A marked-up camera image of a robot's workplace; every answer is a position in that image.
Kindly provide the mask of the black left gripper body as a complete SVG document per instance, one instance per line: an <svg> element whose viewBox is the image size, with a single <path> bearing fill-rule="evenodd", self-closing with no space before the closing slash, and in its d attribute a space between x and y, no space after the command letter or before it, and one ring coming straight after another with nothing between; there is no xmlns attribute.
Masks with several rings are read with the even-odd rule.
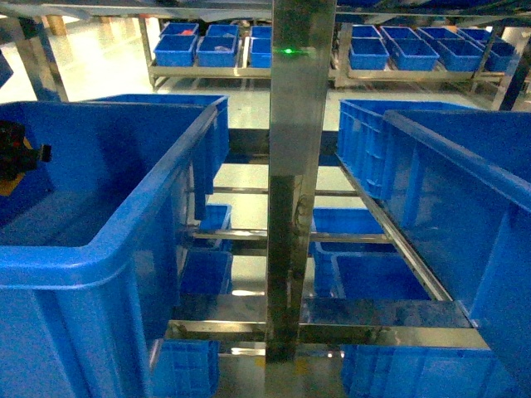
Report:
<svg viewBox="0 0 531 398"><path fill-rule="evenodd" d="M26 128L17 122L1 121L1 179L14 181L20 174L51 161L51 145L35 149L26 139Z"/></svg>

